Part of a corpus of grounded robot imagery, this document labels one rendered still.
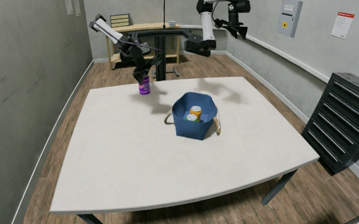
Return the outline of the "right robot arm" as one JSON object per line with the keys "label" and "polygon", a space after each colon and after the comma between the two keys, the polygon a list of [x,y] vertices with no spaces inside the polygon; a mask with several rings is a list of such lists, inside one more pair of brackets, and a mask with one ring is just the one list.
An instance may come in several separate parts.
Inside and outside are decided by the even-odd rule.
{"label": "right robot arm", "polygon": [[[99,13],[95,17],[94,22],[96,23],[90,23],[89,27],[96,32],[99,31],[107,35],[113,41],[113,43],[116,44],[119,47],[119,49],[123,51],[120,53],[122,62],[133,58],[136,59],[140,58],[142,54],[149,52],[149,48],[147,47],[141,47],[139,45],[138,47],[137,45],[131,45],[128,43],[123,43],[121,41],[118,41],[117,39],[136,44],[136,42],[133,41],[134,39],[132,39],[130,36],[126,37],[125,35],[122,35],[114,31],[112,28],[110,28],[110,26],[106,23],[106,20]],[[147,64],[151,63],[153,65],[158,66],[161,63],[160,60],[161,56],[162,54],[158,53],[158,55],[154,56]]]}

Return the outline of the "purple drink can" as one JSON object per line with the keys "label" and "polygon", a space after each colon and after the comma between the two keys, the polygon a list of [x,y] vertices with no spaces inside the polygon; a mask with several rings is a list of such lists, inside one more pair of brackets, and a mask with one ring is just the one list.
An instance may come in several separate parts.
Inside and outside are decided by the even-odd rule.
{"label": "purple drink can", "polygon": [[139,93],[140,93],[140,95],[146,96],[146,95],[150,94],[150,92],[151,91],[150,91],[150,84],[149,84],[149,76],[146,73],[144,75],[143,84],[142,85],[139,84]]}

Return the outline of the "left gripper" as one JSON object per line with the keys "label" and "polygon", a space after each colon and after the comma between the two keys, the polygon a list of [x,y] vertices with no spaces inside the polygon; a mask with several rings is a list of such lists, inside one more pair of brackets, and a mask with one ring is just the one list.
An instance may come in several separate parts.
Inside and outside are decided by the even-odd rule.
{"label": "left gripper", "polygon": [[240,27],[240,25],[244,24],[239,22],[238,13],[228,13],[228,19],[229,23],[224,23],[227,26],[221,26],[221,28],[227,29],[236,39],[238,38],[238,32],[242,39],[246,40],[248,27]]}

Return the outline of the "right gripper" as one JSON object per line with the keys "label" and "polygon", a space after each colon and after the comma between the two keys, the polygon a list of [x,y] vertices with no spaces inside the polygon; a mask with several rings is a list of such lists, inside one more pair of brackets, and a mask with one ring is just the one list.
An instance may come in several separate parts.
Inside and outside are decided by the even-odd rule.
{"label": "right gripper", "polygon": [[137,67],[133,70],[133,77],[138,81],[140,85],[143,84],[144,75],[147,73],[149,74],[149,70],[153,66],[153,64],[146,65],[149,61],[146,61],[144,56],[142,55],[140,58],[133,59]]}

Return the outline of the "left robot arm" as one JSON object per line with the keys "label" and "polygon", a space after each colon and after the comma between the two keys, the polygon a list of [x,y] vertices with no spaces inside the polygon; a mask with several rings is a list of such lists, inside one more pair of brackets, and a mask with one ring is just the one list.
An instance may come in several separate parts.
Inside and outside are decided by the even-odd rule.
{"label": "left robot arm", "polygon": [[[221,1],[231,2],[228,3],[228,13],[249,13],[251,9],[249,0],[219,0],[219,2]],[[198,14],[200,14],[200,17],[202,19],[204,38],[203,41],[199,43],[187,40],[186,41],[187,50],[195,51],[197,53],[210,56],[211,55],[210,50],[216,49],[216,40],[214,38],[214,34],[212,31],[212,20],[211,20],[213,3],[215,2],[217,2],[217,0],[198,0],[196,10],[198,11]],[[227,21],[224,21],[223,19],[218,19],[218,18],[215,20],[215,22],[218,24],[218,25],[217,24],[214,25],[214,27],[216,27],[217,29],[220,29],[225,22],[229,23]]]}

